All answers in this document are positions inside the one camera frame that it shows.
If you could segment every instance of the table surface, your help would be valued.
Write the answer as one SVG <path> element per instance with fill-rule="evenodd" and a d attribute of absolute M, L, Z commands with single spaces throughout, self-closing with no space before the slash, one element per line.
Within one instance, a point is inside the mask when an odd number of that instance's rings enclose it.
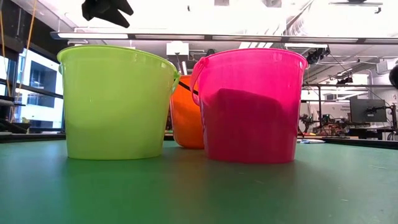
<path fill-rule="evenodd" d="M 0 144 L 0 223 L 398 223 L 398 151 L 299 144 L 289 164 L 210 161 L 164 142 L 135 161 Z"/>

